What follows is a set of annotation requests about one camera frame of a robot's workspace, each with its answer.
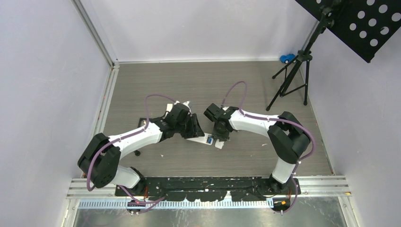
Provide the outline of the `white remote control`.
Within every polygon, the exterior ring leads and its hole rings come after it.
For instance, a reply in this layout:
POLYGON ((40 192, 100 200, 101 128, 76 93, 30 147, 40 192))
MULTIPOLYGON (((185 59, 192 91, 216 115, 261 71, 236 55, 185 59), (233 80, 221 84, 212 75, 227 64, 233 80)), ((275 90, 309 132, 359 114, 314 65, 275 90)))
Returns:
POLYGON ((205 144, 205 145, 212 145, 212 144, 207 144, 206 143, 206 140, 207 140, 207 137, 208 136, 212 136, 211 134, 209 134, 209 133, 204 133, 204 136, 201 136, 201 137, 196 137, 196 138, 188 138, 187 140, 188 141, 192 141, 192 142, 196 142, 196 143, 200 143, 200 144, 205 144))

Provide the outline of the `white battery cover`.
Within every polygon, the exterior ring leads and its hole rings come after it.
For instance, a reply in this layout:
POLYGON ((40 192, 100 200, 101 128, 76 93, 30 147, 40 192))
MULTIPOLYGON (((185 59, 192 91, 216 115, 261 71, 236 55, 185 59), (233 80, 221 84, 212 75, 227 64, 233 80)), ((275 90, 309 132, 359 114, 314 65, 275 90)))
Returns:
POLYGON ((222 149, 223 148, 223 146, 224 146, 224 141, 216 141, 215 142, 215 147, 217 148, 217 149, 222 149))

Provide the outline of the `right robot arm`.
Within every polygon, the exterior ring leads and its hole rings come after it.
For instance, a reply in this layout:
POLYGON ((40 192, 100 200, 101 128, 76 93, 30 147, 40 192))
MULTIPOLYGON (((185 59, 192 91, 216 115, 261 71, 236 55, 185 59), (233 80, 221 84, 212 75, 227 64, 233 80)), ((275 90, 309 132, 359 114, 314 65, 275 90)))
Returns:
POLYGON ((211 104, 204 115, 214 123, 212 137, 219 141, 229 140, 229 134, 233 131, 252 132, 270 139, 278 156, 267 183, 272 193, 282 194, 288 189, 300 162, 312 155, 316 146, 311 132, 287 111, 280 115, 263 115, 238 107, 211 104), (305 155, 309 145, 313 149, 305 155))

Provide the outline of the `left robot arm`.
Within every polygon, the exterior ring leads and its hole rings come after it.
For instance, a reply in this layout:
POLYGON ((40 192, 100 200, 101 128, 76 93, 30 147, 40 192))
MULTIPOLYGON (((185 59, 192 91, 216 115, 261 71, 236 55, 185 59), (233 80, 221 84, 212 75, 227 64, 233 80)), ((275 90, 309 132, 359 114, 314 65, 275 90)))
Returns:
POLYGON ((131 152, 162 142, 175 134, 180 134, 186 140, 210 144, 197 115, 191 113, 188 102, 176 102, 162 117, 151 118, 148 123, 134 130, 114 136, 96 134, 78 159, 78 167, 96 188, 111 183, 139 196, 145 190, 143 176, 135 168, 121 166, 120 160, 131 152))

